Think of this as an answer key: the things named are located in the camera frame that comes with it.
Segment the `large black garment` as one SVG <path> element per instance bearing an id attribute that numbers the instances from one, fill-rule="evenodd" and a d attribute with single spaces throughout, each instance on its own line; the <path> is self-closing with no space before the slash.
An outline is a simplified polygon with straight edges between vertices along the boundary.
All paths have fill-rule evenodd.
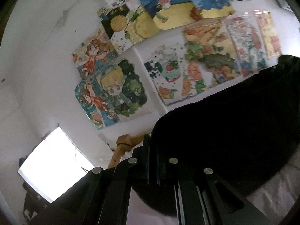
<path id="1" fill-rule="evenodd" d="M 299 58 L 277 65 L 170 111 L 155 124 L 150 145 L 183 169 L 211 168 L 248 197 L 299 156 Z"/>

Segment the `bright window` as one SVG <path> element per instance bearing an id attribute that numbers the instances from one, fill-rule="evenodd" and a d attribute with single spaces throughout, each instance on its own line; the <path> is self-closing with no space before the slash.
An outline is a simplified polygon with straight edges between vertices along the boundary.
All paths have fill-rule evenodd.
<path id="1" fill-rule="evenodd" d="M 18 173 L 49 203 L 55 201 L 94 165 L 57 127 L 25 159 Z"/>

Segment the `pink bed sheet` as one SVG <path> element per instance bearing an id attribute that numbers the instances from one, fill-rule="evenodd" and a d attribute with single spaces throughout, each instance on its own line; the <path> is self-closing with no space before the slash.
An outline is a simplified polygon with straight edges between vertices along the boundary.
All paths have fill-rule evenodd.
<path id="1" fill-rule="evenodd" d="M 247 199 L 274 224 L 299 224 L 299 156 Z M 177 224 L 177 218 L 159 214 L 131 192 L 126 224 Z"/>

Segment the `blond child forest painting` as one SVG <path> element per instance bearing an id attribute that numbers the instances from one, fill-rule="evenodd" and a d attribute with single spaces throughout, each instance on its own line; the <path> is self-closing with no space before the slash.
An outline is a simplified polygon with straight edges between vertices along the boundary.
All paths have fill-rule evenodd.
<path id="1" fill-rule="evenodd" d="M 75 88 L 75 97 L 98 130 L 154 111 L 134 64 L 125 58 L 81 80 Z"/>

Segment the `orange slices drink painting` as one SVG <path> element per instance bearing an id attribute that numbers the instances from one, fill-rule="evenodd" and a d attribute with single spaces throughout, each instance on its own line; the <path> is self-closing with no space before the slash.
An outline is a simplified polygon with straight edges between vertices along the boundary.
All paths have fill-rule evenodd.
<path id="1" fill-rule="evenodd" d="M 169 106 L 206 91 L 204 73 L 199 64 L 185 59 L 186 48 L 177 43 L 163 45 L 144 62 L 164 105 Z"/>

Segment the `red haired girl painting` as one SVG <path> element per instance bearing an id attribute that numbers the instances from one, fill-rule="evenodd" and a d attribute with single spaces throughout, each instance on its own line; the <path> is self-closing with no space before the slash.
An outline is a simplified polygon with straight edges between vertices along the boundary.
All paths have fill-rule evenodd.
<path id="1" fill-rule="evenodd" d="M 72 53 L 73 62 L 82 79 L 92 78 L 118 57 L 103 26 L 88 36 Z"/>

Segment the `yellow pig chick painting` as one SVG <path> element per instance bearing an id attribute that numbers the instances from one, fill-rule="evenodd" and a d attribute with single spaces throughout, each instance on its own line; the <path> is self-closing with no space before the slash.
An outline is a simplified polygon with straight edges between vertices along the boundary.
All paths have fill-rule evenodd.
<path id="1" fill-rule="evenodd" d="M 260 29 L 268 58 L 279 57 L 282 50 L 271 13 L 260 10 L 254 10 L 253 13 Z"/>

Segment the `2024 dragon city painting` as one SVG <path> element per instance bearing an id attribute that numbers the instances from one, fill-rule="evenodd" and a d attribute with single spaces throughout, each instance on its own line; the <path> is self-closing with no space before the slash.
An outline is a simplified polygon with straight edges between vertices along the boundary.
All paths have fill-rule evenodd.
<path id="1" fill-rule="evenodd" d="M 224 24 L 235 46 L 243 76 L 265 69 L 266 51 L 253 19 L 249 15 L 227 17 Z"/>

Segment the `sunflower night painting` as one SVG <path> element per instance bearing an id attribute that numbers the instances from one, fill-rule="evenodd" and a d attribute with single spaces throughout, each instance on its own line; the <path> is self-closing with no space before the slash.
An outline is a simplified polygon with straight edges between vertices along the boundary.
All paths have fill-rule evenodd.
<path id="1" fill-rule="evenodd" d="M 109 1 L 97 15 L 119 54 L 160 31 L 139 0 Z"/>

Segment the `blue yellow mushroom painting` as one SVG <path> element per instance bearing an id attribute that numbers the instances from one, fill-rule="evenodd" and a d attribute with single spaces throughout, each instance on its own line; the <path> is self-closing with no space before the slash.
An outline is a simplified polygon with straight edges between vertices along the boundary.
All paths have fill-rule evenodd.
<path id="1" fill-rule="evenodd" d="M 229 0 L 139 0 L 160 30 L 235 13 Z"/>

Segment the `wooden bed frame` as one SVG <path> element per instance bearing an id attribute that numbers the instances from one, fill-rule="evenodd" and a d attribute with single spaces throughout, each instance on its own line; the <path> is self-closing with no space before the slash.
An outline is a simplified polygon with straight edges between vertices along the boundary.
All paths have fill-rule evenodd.
<path id="1" fill-rule="evenodd" d="M 129 133 L 119 136 L 116 141 L 116 149 L 107 169 L 115 168 L 124 155 L 127 152 L 132 151 L 134 147 L 143 141 L 143 139 L 144 135 L 131 136 Z"/>

